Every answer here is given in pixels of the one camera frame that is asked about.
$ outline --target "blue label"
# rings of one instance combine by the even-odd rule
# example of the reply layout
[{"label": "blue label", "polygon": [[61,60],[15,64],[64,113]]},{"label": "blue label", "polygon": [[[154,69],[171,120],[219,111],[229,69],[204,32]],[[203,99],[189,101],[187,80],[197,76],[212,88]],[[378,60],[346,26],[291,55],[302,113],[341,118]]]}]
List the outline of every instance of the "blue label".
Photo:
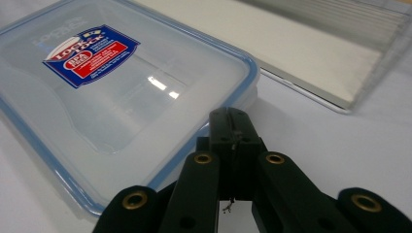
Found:
[{"label": "blue label", "polygon": [[118,68],[140,43],[107,26],[69,38],[43,61],[73,87],[92,83]]}]

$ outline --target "container lid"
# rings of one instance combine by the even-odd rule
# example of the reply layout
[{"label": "container lid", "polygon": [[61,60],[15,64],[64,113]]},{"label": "container lid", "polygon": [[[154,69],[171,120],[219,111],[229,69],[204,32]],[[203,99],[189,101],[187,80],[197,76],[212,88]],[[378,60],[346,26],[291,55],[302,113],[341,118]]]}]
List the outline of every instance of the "container lid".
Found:
[{"label": "container lid", "polygon": [[0,51],[1,109],[97,216],[157,188],[258,76],[243,51],[123,0],[62,1],[3,29]]}]

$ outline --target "blue lid rim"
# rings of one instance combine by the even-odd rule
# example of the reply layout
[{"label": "blue lid rim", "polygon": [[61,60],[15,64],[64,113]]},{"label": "blue lid rim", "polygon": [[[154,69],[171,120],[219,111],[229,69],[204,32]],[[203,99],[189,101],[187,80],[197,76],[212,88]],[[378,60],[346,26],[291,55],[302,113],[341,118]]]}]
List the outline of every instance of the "blue lid rim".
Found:
[{"label": "blue lid rim", "polygon": [[[221,50],[229,55],[232,55],[250,68],[248,76],[243,82],[233,91],[230,96],[222,103],[222,107],[231,106],[239,96],[254,82],[258,77],[258,65],[254,59],[246,52],[237,49],[221,40],[210,37],[200,31],[185,26],[171,18],[160,16],[157,13],[145,9],[144,7],[131,3],[129,0],[114,0],[128,7],[140,12],[148,17],[158,20],[178,31],[186,33],[198,41],[201,41],[215,49]],[[68,3],[76,2],[75,0],[63,0],[56,4],[46,7],[29,17],[25,17],[18,22],[9,25],[0,30],[0,35],[7,33],[19,26],[22,26],[26,22],[42,16],[58,7],[66,5]],[[30,146],[40,155],[46,165],[54,172],[57,178],[61,181],[66,191],[75,199],[75,201],[85,209],[89,214],[95,217],[99,217],[104,211],[105,207],[99,203],[93,201],[93,199],[82,189],[82,187],[75,181],[70,173],[64,168],[64,166],[57,160],[52,152],[46,147],[46,145],[40,140],[40,138],[34,133],[33,130],[27,125],[27,123],[21,118],[17,112],[15,112],[0,96],[0,109],[3,110],[7,118],[13,123],[15,128],[24,136],[25,140]],[[204,136],[209,131],[209,124],[206,121],[204,126],[199,129],[192,137],[182,146],[182,148],[173,156],[170,161],[154,176],[154,178],[148,183],[148,187],[157,189],[162,181],[173,171],[173,169],[189,154],[194,148],[197,137]]]}]

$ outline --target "red label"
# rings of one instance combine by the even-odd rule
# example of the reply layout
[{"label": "red label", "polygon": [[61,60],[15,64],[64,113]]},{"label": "red label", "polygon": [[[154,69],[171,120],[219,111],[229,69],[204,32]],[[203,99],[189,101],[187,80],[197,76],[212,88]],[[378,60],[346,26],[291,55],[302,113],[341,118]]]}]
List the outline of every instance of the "red label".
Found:
[{"label": "red label", "polygon": [[120,42],[113,42],[111,45],[107,46],[105,49],[96,53],[92,58],[88,59],[84,64],[73,69],[79,77],[84,79],[89,76],[95,70],[100,68],[102,65],[106,64],[107,61],[111,60],[113,57],[119,55],[122,51],[126,50],[127,46]]},{"label": "red label", "polygon": [[81,51],[77,55],[73,56],[66,62],[64,62],[64,69],[66,70],[73,70],[74,68],[82,65],[85,63],[87,60],[89,60],[93,56],[93,53],[88,50]]}]

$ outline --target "white table surface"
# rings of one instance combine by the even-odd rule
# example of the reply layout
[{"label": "white table surface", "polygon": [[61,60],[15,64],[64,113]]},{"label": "white table surface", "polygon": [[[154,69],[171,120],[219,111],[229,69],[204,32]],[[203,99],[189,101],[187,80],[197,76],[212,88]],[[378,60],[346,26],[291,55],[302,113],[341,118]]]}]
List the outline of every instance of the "white table surface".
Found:
[{"label": "white table surface", "polygon": [[[0,26],[52,0],[2,0]],[[350,115],[262,76],[247,111],[270,150],[291,157],[324,193],[359,186],[412,218],[412,52]],[[96,219],[51,185],[47,168],[0,115],[0,232],[91,232]],[[220,232],[258,232],[250,203],[220,217]]]}]

